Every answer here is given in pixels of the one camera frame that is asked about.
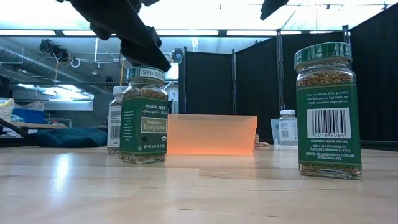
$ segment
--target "glass jar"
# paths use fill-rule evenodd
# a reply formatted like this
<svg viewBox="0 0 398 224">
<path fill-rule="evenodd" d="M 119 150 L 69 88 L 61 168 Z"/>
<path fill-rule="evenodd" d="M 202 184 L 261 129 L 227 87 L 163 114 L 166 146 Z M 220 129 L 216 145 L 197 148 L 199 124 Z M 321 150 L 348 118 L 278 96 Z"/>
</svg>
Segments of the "glass jar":
<svg viewBox="0 0 398 224">
<path fill-rule="evenodd" d="M 122 95 L 127 86 L 115 86 L 113 88 L 114 99 L 109 104 L 108 110 L 108 154 L 119 153 L 120 146 L 120 121 L 122 113 Z"/>
<path fill-rule="evenodd" d="M 297 118 L 295 110 L 281 110 L 279 118 L 279 145 L 297 146 Z"/>
<path fill-rule="evenodd" d="M 329 42 L 294 55 L 297 77 L 298 160 L 301 175 L 362 176 L 351 47 Z"/>
<path fill-rule="evenodd" d="M 167 152 L 167 92 L 164 72 L 150 67 L 127 71 L 123 93 L 120 159 L 132 164 L 164 162 Z"/>
</svg>

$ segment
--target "blue fabric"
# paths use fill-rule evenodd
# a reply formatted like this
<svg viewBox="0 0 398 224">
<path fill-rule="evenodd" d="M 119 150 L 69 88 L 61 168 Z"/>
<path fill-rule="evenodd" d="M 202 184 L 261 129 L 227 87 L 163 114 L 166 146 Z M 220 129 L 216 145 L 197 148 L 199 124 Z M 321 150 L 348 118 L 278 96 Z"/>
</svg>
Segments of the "blue fabric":
<svg viewBox="0 0 398 224">
<path fill-rule="evenodd" d="M 60 128 L 30 134 L 40 147 L 100 147 L 106 145 L 106 132 L 98 128 Z"/>
</svg>

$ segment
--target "wooden table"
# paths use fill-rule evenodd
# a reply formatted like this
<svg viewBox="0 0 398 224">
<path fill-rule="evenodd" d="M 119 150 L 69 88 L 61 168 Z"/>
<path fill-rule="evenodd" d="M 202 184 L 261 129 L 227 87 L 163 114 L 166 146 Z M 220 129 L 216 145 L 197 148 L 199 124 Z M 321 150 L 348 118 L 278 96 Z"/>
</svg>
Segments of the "wooden table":
<svg viewBox="0 0 398 224">
<path fill-rule="evenodd" d="M 398 152 L 363 180 L 302 177 L 296 149 L 120 163 L 99 149 L 0 149 L 0 223 L 398 223 Z"/>
</svg>

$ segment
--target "black backdrop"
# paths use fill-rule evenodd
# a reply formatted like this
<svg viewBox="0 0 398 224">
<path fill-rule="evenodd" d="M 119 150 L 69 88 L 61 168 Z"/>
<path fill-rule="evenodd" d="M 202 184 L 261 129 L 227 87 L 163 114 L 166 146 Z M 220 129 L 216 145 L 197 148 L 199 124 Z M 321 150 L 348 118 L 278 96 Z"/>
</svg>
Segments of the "black backdrop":
<svg viewBox="0 0 398 224">
<path fill-rule="evenodd" d="M 343 32 L 329 34 L 300 34 L 283 35 L 284 47 L 284 83 L 285 83 L 285 108 L 296 110 L 296 79 L 297 72 L 294 70 L 294 54 L 314 44 L 325 42 L 343 42 Z"/>
<path fill-rule="evenodd" d="M 232 115 L 231 55 L 187 52 L 185 59 L 186 114 Z"/>
<path fill-rule="evenodd" d="M 351 29 L 361 140 L 398 141 L 398 4 Z"/>
<path fill-rule="evenodd" d="M 398 21 L 398 4 L 351 29 L 361 140 L 398 141 L 398 27 L 394 21 Z M 342 32 L 334 32 L 283 35 L 282 39 L 285 108 L 296 109 L 294 53 L 309 45 L 342 42 L 344 38 Z M 180 100 L 185 97 L 183 86 L 187 113 L 232 114 L 231 55 L 187 52 L 185 60 Z M 236 91 L 237 114 L 257 116 L 257 133 L 262 140 L 270 141 L 270 119 L 279 117 L 275 38 L 236 53 Z"/>
<path fill-rule="evenodd" d="M 276 38 L 236 53 L 236 113 L 258 117 L 257 133 L 272 141 L 271 119 L 279 117 Z"/>
</svg>

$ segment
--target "translucent container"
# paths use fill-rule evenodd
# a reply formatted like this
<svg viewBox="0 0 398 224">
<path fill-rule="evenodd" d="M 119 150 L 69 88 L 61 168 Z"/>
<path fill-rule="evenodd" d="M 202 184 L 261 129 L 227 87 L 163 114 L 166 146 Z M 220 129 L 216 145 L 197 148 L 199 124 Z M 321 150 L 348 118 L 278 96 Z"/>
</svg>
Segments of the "translucent container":
<svg viewBox="0 0 398 224">
<path fill-rule="evenodd" d="M 168 154 L 253 152 L 256 116 L 169 114 L 168 122 Z"/>
<path fill-rule="evenodd" d="M 150 67 L 127 71 L 123 93 L 120 159 L 131 164 L 164 162 L 167 152 L 167 92 L 164 72 Z"/>
<path fill-rule="evenodd" d="M 271 130 L 272 138 L 274 139 L 274 145 L 278 146 L 279 143 L 279 119 L 271 119 Z"/>
<path fill-rule="evenodd" d="M 329 42 L 294 55 L 298 161 L 302 175 L 360 179 L 362 175 L 351 47 Z"/>
<path fill-rule="evenodd" d="M 295 110 L 281 110 L 279 118 L 279 145 L 297 146 L 297 118 Z"/>
<path fill-rule="evenodd" d="M 127 86 L 116 86 L 113 88 L 114 99 L 109 104 L 108 110 L 108 154 L 119 153 L 122 95 L 126 89 Z"/>
</svg>

